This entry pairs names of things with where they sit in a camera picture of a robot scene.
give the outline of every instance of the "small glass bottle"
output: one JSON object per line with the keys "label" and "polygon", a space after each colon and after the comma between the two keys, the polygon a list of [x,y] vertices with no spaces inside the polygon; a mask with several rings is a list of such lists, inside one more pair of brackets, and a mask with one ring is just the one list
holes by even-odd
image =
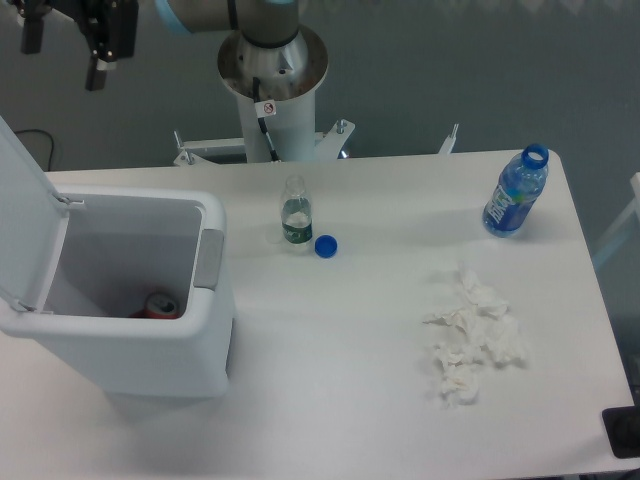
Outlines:
{"label": "small glass bottle", "polygon": [[287,242],[306,246],[313,236],[311,199],[300,175],[290,175],[280,197],[282,233]]}

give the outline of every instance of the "bottle label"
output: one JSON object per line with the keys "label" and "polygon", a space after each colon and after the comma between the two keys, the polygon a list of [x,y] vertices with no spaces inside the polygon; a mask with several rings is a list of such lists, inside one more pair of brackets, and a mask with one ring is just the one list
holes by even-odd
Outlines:
{"label": "bottle label", "polygon": [[505,190],[498,185],[485,208],[485,218],[496,230],[508,232],[520,228],[535,202],[535,199],[524,201],[523,197],[517,190]]}
{"label": "bottle label", "polygon": [[300,244],[307,243],[313,237],[311,224],[306,227],[292,227],[286,223],[282,224],[284,238],[290,243]]}

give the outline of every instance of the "gray wall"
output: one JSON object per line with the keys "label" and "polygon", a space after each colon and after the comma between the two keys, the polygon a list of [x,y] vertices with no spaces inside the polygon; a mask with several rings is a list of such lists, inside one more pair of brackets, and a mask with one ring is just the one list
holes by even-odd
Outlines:
{"label": "gray wall", "polygon": [[[355,156],[433,153],[455,122],[456,151],[541,141],[563,158],[593,243],[632,198],[640,170],[640,2],[636,0],[309,0],[304,23],[330,70],[317,127],[357,124]],[[0,114],[56,138],[54,169],[169,165],[171,132],[240,136],[215,57],[225,33],[177,37],[143,2],[136,56],[107,89],[83,90],[87,47],[47,18],[43,52],[19,53],[14,11],[0,6]],[[42,139],[25,139],[38,158]],[[640,352],[640,235],[600,273],[625,353]]]}

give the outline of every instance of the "blue water bottle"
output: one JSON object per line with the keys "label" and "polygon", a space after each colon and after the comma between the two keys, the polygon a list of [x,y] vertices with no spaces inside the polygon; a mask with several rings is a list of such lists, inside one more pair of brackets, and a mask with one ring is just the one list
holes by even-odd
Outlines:
{"label": "blue water bottle", "polygon": [[542,193],[547,181],[549,150],[534,143],[504,167],[498,186],[484,208],[482,220],[497,237],[513,235]]}

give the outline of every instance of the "blue bottle cap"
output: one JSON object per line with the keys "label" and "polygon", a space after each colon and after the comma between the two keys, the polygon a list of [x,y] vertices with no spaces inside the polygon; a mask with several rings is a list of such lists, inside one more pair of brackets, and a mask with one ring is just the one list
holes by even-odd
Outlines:
{"label": "blue bottle cap", "polygon": [[522,163],[532,170],[539,170],[549,161],[549,150],[544,145],[532,143],[522,152]]}
{"label": "blue bottle cap", "polygon": [[316,239],[316,253],[322,258],[331,258],[338,251],[338,241],[331,235],[321,235]]}

